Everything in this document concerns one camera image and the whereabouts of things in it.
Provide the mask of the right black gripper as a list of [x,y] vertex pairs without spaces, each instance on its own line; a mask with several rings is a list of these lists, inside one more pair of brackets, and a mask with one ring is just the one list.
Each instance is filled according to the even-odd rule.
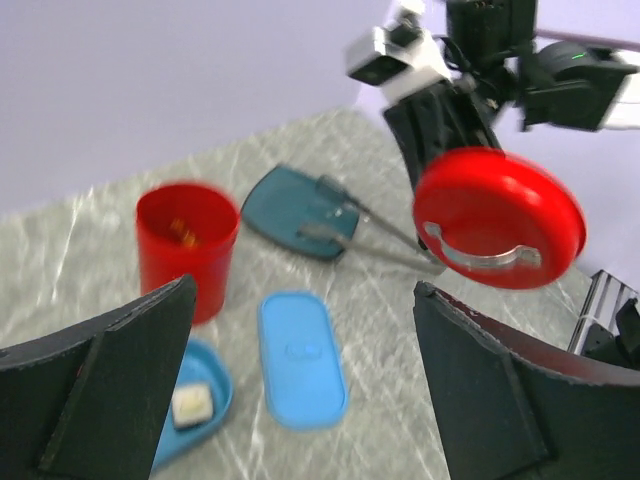
[[500,148],[493,123],[504,99],[486,83],[442,81],[396,101],[383,111],[400,149],[412,189],[426,167],[462,147]]

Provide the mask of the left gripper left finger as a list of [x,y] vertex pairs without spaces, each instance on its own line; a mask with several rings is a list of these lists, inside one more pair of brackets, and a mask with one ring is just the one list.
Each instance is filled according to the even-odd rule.
[[195,301],[195,281],[183,276],[2,349],[2,478],[148,478]]

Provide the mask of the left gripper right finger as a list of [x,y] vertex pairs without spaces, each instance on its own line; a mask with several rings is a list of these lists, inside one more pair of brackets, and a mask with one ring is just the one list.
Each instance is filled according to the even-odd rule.
[[430,283],[414,296],[451,478],[638,478],[638,372],[563,351]]

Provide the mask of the sushi roll white centre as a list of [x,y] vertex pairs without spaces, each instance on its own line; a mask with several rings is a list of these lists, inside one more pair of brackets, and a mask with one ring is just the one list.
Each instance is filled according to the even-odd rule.
[[214,402],[211,389],[206,383],[178,386],[171,399],[171,413],[177,430],[192,428],[211,420]]

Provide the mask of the red round cup lid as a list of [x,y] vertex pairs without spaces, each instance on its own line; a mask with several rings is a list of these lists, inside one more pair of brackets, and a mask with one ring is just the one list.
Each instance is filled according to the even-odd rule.
[[420,239],[446,266],[491,287],[527,290],[561,277],[581,254],[587,224],[562,182],[488,147],[446,152],[415,189]]

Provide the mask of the blue lunch box base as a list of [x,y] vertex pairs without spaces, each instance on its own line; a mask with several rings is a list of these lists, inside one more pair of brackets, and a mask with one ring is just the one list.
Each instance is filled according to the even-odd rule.
[[233,392],[230,373],[214,349],[191,338],[152,469],[160,469],[213,435],[225,419]]

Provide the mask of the orange fried shrimp piece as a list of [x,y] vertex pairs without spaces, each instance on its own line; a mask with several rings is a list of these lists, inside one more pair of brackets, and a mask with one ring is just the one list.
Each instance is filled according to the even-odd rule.
[[188,227],[183,219],[175,218],[169,225],[171,239],[184,248],[199,246],[198,236]]

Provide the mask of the blue lunch box lid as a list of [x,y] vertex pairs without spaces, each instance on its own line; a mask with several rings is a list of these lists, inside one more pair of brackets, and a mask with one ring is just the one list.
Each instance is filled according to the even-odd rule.
[[273,293],[259,307],[257,329],[272,417],[295,431],[338,424],[349,394],[325,303],[308,291]]

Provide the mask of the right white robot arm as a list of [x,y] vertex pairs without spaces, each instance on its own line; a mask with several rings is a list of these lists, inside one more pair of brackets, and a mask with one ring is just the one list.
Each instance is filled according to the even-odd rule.
[[449,1],[441,36],[422,26],[424,11],[400,2],[350,68],[387,98],[422,241],[480,256],[580,250],[587,222],[576,198],[506,153],[494,125],[514,106],[523,130],[601,130],[636,67],[604,44],[538,48],[533,1]]

